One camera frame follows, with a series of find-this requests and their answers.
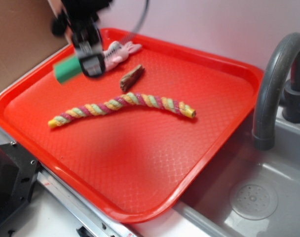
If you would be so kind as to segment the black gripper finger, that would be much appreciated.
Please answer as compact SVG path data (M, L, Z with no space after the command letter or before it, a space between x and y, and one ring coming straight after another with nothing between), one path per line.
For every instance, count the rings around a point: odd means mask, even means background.
M90 78L98 78L106 71L102 54L94 54L79 59L82 72Z

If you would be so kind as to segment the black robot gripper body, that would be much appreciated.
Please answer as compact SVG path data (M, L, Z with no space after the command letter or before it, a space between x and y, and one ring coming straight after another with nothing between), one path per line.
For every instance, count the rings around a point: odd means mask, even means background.
M62 37L71 30L72 44L78 57L104 56L102 39L96 22L97 12L104 8L102 0L63 0L59 14L53 18L51 32Z

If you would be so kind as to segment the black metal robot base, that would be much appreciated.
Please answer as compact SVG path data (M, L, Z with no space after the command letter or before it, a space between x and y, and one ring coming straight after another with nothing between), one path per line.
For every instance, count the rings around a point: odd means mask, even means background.
M20 144L0 145L0 222L31 201L38 168L38 160Z

